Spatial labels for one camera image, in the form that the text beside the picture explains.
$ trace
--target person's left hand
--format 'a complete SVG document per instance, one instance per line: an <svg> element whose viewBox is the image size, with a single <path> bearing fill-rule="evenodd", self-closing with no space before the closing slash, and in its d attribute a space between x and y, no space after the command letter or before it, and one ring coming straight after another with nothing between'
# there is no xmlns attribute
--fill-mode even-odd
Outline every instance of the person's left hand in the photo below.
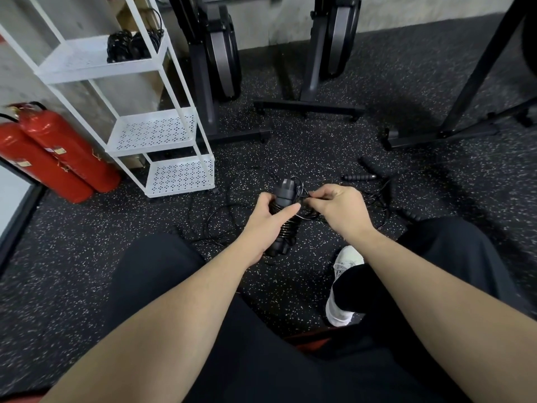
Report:
<svg viewBox="0 0 537 403"><path fill-rule="evenodd" d="M275 215L269 212L269 202L274 199L272 194L262 192L257 199L256 207L248 218L244 230L232 244L239 251L252 256L249 266L261 259L263 252L276 240L281 225L287 222L300 210L300 204L287 206Z"/></svg>

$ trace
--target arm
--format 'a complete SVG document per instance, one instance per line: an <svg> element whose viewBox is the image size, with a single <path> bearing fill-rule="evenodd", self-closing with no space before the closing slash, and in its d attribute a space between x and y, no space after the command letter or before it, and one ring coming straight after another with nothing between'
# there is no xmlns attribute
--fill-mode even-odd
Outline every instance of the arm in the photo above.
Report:
<svg viewBox="0 0 537 403"><path fill-rule="evenodd" d="M119 325L86 353L42 403L177 403L213 347L245 270L299 209L269 213L262 193L243 233L191 277Z"/></svg>
<svg viewBox="0 0 537 403"><path fill-rule="evenodd" d="M325 185L308 204L365 257L433 358L475 402L537 395L537 322L375 230L361 194Z"/></svg>

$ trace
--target top shelf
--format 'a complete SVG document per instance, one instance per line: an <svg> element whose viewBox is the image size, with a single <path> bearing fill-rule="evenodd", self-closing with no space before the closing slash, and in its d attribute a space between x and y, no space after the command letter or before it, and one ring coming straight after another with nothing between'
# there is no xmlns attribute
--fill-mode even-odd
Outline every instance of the top shelf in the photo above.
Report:
<svg viewBox="0 0 537 403"><path fill-rule="evenodd" d="M66 40L39 65L36 75L47 85L90 80L121 74L139 74L159 70L169 46L164 33L156 58L108 63L108 35Z"/></svg>

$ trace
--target red fire extinguisher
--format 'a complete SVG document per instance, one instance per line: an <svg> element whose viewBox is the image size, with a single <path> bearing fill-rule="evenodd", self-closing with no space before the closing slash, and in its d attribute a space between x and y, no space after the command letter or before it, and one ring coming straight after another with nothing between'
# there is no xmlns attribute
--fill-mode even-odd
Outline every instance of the red fire extinguisher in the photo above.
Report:
<svg viewBox="0 0 537 403"><path fill-rule="evenodd" d="M103 161L61 115L36 101L13 107L20 109L24 132L97 191L108 192L119 185L118 171Z"/></svg>
<svg viewBox="0 0 537 403"><path fill-rule="evenodd" d="M91 196L93 189L28 137L16 119L0 116L13 121L0 124L0 156L72 203Z"/></svg>

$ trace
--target person's right arm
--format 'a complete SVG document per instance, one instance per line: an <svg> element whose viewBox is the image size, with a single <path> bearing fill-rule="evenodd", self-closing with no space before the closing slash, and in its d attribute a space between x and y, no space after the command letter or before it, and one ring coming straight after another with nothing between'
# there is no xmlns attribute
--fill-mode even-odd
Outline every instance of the person's right arm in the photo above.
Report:
<svg viewBox="0 0 537 403"><path fill-rule="evenodd" d="M470 399L537 401L537 322L382 235L356 189L329 184L310 194L307 204L366 259Z"/></svg>

